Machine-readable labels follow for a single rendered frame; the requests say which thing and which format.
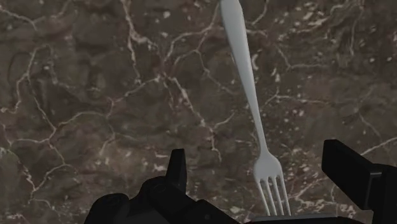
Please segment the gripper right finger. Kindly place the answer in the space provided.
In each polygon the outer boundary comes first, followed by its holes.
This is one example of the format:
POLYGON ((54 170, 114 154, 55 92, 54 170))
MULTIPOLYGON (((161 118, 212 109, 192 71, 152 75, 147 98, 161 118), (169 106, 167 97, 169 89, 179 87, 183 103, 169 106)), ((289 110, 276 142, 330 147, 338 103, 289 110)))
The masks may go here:
POLYGON ((322 171, 372 224, 397 224, 397 167, 375 164, 337 139, 323 143, 322 171))

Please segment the white plastic fork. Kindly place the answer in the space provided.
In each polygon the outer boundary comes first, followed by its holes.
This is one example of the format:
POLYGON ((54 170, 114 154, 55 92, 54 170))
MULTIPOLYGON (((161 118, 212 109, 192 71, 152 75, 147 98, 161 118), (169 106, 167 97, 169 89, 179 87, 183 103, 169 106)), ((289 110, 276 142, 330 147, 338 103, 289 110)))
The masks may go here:
POLYGON ((280 161, 268 149, 256 95, 253 68, 247 41, 246 25, 239 0, 220 0, 223 27, 233 61, 237 66, 258 136, 259 155, 253 167, 253 176, 260 192, 266 214, 291 215, 288 194, 280 161))

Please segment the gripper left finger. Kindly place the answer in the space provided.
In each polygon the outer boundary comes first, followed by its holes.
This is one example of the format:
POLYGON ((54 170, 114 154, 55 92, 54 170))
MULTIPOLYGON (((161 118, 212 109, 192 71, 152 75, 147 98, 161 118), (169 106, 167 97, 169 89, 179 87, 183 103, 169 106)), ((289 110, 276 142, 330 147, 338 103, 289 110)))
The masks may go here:
POLYGON ((171 152, 166 175, 146 180, 129 198, 110 193, 98 198, 83 224, 239 224, 206 200, 186 194, 184 149, 171 152))

